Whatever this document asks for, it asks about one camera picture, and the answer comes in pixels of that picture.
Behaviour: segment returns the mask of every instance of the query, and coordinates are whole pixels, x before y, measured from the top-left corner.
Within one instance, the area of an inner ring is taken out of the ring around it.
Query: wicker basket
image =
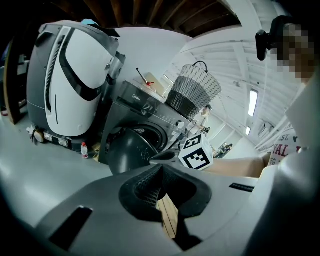
[[[166,103],[189,120],[209,104],[219,93],[221,86],[206,70],[193,65],[183,66],[180,75],[168,95]]]

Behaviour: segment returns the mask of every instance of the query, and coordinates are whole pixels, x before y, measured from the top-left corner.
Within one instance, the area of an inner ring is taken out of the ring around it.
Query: concrete floor
[[[35,227],[52,208],[110,168],[62,146],[33,144],[26,115],[17,125],[0,116],[0,184],[12,212]]]

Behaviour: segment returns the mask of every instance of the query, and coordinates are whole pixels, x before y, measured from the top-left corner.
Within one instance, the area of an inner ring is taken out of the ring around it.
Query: plastic bottle
[[[81,144],[81,155],[84,159],[88,158],[88,147],[84,142]]]

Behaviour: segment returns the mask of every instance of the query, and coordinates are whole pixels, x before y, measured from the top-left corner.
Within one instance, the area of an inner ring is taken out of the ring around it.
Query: basket handle
[[[208,73],[208,67],[207,67],[207,64],[206,63],[204,63],[202,60],[199,60],[199,61],[197,61],[196,63],[194,63],[193,65],[192,65],[192,67],[194,67],[197,63],[199,63],[199,62],[202,62],[204,65],[205,65],[205,72],[206,73]]]

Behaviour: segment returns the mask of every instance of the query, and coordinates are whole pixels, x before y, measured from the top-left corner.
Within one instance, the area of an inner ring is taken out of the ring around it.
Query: washing machine drum
[[[168,136],[165,130],[155,123],[141,122],[130,127],[130,129],[143,137],[159,153],[162,152],[168,144]]]

